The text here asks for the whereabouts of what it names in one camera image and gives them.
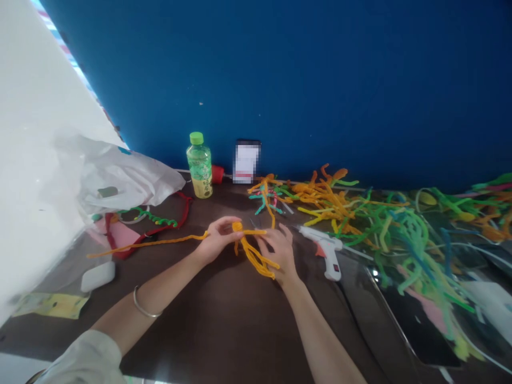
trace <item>cable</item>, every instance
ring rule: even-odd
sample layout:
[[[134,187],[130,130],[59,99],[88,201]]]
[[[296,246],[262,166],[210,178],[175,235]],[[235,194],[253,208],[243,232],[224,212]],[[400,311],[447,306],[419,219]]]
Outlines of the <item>cable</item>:
[[[493,225],[493,226],[495,226],[495,225],[496,225],[496,224],[494,223],[494,221],[492,221],[492,220],[490,220],[490,223],[491,223],[491,225]],[[454,227],[455,229],[458,229],[458,230],[465,230],[465,231],[467,231],[467,229],[466,229],[466,228],[457,227],[457,226],[456,226],[455,224],[453,224],[453,223],[452,223],[452,225],[453,225],[453,227]],[[500,244],[502,243],[502,242],[495,243],[494,241],[489,240],[487,237],[485,237],[485,236],[484,236],[484,235],[482,235],[481,233],[474,233],[473,235],[478,236],[478,237],[481,237],[482,239],[484,239],[485,241],[487,241],[489,244],[492,244],[492,245],[500,245]]]
[[[469,248],[473,248],[473,249],[475,249],[475,250],[477,250],[479,252],[485,253],[486,255],[489,255],[490,257],[495,258],[496,260],[501,261],[507,267],[512,269],[512,264],[511,263],[509,263],[508,261],[502,259],[501,257],[496,256],[494,253],[489,252],[488,250],[479,248],[479,247],[474,246],[474,245],[469,244],[469,243],[452,243],[452,245],[466,246],[466,247],[469,247]],[[429,251],[429,250],[432,250],[432,249],[438,249],[438,248],[442,248],[442,247],[445,247],[445,246],[446,246],[446,244],[436,245],[436,246],[433,246],[433,247],[427,247],[427,248],[425,248],[425,251]],[[410,256],[410,255],[411,255],[410,253],[394,253],[394,254],[389,254],[389,255],[386,255],[386,256],[397,257],[397,256]]]
[[[421,213],[421,210],[420,210],[420,194],[424,190],[430,191],[430,188],[420,188],[420,190],[418,192],[416,192],[416,199],[414,199],[414,202],[416,203],[416,210],[417,210],[418,213]]]
[[[477,251],[479,251],[479,252],[485,253],[486,255],[489,255],[490,257],[493,257],[493,258],[495,258],[496,260],[501,261],[501,262],[502,262],[503,264],[505,264],[507,267],[509,267],[510,269],[512,269],[512,264],[511,264],[511,263],[509,263],[508,261],[506,261],[506,260],[502,259],[501,257],[496,256],[494,253],[489,252],[489,251],[487,251],[487,250],[485,250],[485,249],[479,248],[479,247],[474,246],[474,245],[472,245],[472,244],[465,244],[465,243],[452,243],[452,245],[463,245],[463,246],[468,246],[468,247],[470,247],[470,248],[476,249],[476,250],[477,250]]]
[[[373,257],[368,256],[367,254],[364,254],[363,252],[356,251],[354,248],[347,247],[346,245],[343,245],[343,249],[346,249],[349,252],[355,253],[356,255],[359,255],[361,257],[364,257],[365,259],[373,261]]]
[[[478,213],[483,216],[483,217],[486,217],[487,215],[485,213],[483,213],[482,211],[478,211]],[[498,225],[494,222],[494,220],[489,220],[489,224],[491,225],[491,227],[493,227],[494,229],[496,230],[500,230],[500,228],[498,227]]]
[[[441,375],[443,375],[444,379],[446,380],[446,382],[448,384],[454,384],[455,383],[455,381],[453,381],[452,377],[448,373],[448,370],[446,369],[446,367],[439,367],[439,371],[440,371]]]
[[[464,333],[464,331],[462,330],[462,327],[460,326],[459,322],[457,321],[457,319],[452,316],[452,320],[456,323],[457,325],[457,328],[459,329],[460,333],[462,334],[462,337],[465,338],[465,340],[468,342],[469,345],[471,345],[475,351],[477,351],[478,353],[480,353],[483,357],[485,357],[487,360],[489,360],[491,363],[493,363],[494,365],[498,366],[499,368],[503,369],[505,372],[507,372],[508,374],[511,374],[512,375],[512,371],[505,367],[504,365],[498,363],[496,360],[494,360],[491,356],[485,354],[482,352],[481,349],[479,349],[476,345],[474,345],[471,340],[469,339],[469,337]]]

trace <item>white wall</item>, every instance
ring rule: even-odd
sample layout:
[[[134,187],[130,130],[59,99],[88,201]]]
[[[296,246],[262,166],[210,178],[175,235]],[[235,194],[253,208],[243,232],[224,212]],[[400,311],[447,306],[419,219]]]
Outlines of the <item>white wall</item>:
[[[0,324],[82,222],[59,179],[55,131],[121,145],[29,0],[0,2]]]

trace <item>glue gun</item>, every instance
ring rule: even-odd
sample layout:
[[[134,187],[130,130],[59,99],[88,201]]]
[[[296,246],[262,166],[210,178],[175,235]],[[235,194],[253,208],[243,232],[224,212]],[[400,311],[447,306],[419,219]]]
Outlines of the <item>glue gun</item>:
[[[297,227],[299,233],[307,239],[312,240],[316,246],[315,256],[325,258],[325,277],[332,281],[341,280],[341,271],[336,258],[336,251],[343,249],[343,243],[337,238],[330,238],[329,235],[309,227]]]

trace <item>bracelet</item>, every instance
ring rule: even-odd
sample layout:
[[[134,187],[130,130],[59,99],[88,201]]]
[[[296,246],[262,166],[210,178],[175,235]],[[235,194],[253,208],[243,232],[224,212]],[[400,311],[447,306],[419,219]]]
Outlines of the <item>bracelet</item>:
[[[139,289],[139,286],[136,285],[135,286],[135,289],[133,290],[133,303],[135,304],[135,306],[137,307],[137,309],[144,315],[144,316],[147,316],[147,317],[158,317],[162,314],[162,312],[160,312],[159,314],[151,314],[149,312],[147,312],[144,308],[142,308],[139,303],[137,302],[137,289]]]

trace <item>bottle label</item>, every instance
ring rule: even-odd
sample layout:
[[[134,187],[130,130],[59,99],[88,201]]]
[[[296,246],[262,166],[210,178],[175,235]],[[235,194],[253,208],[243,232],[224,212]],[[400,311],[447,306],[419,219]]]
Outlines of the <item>bottle label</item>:
[[[194,193],[199,198],[207,198],[212,195],[212,163],[208,161],[189,160],[190,175],[194,185]]]

